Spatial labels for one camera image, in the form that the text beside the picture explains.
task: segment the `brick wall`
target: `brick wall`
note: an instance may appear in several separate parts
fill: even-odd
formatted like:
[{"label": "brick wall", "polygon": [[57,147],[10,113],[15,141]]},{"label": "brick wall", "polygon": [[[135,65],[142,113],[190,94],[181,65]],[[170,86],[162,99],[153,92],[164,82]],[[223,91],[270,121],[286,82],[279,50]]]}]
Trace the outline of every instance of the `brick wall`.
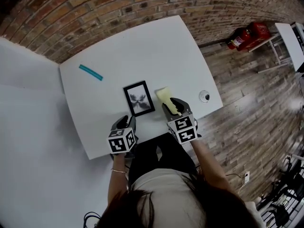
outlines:
[{"label": "brick wall", "polygon": [[21,0],[0,35],[61,63],[120,31],[173,15],[200,45],[252,21],[304,23],[304,0]]}]

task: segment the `picture frame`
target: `picture frame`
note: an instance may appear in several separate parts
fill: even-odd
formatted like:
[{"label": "picture frame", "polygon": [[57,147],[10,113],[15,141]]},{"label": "picture frame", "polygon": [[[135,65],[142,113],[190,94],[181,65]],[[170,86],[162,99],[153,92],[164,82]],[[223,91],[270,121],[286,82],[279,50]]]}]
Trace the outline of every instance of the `picture frame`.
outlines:
[{"label": "picture frame", "polygon": [[137,117],[155,111],[146,81],[126,86],[123,91],[133,116]]}]

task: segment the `black picture frame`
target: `black picture frame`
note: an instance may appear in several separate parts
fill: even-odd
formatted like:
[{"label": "black picture frame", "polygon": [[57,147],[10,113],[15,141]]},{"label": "black picture frame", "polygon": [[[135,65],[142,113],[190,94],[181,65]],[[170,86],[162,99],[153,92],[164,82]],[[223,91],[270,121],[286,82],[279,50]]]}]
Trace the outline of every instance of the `black picture frame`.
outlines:
[{"label": "black picture frame", "polygon": [[[128,93],[128,90],[136,88],[138,86],[143,86],[144,87],[144,90],[145,90],[148,102],[150,104],[150,108],[147,109],[147,110],[141,111],[139,113],[135,113],[133,105],[132,105],[132,102],[131,102],[131,99],[130,99],[130,96],[129,96],[129,93]],[[137,117],[137,116],[141,116],[141,115],[144,115],[144,114],[147,114],[147,113],[155,111],[155,108],[154,108],[154,105],[153,105],[153,102],[152,102],[152,99],[151,99],[151,96],[150,96],[150,93],[149,93],[146,81],[143,80],[143,81],[138,82],[136,84],[126,86],[126,87],[123,88],[123,91],[124,91],[125,97],[127,99],[127,102],[128,102],[129,108],[130,108],[130,112],[131,112],[131,114],[133,116]]]}]

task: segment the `white backdrop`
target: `white backdrop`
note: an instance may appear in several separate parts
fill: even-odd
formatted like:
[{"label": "white backdrop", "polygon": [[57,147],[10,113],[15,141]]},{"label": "white backdrop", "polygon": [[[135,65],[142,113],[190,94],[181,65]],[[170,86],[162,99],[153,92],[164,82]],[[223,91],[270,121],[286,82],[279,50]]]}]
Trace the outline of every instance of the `white backdrop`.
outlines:
[{"label": "white backdrop", "polygon": [[111,158],[88,160],[57,64],[0,38],[0,223],[81,227],[107,204]]}]

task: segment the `electrical outlet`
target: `electrical outlet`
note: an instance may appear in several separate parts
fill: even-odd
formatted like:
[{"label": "electrical outlet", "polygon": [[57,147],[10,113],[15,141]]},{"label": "electrical outlet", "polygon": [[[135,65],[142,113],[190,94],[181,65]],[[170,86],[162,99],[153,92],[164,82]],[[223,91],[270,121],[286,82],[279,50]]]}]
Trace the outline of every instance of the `electrical outlet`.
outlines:
[{"label": "electrical outlet", "polygon": [[249,172],[249,171],[246,171],[246,172],[245,172],[245,184],[246,184],[247,182],[249,182],[249,175],[250,175],[250,172]]}]

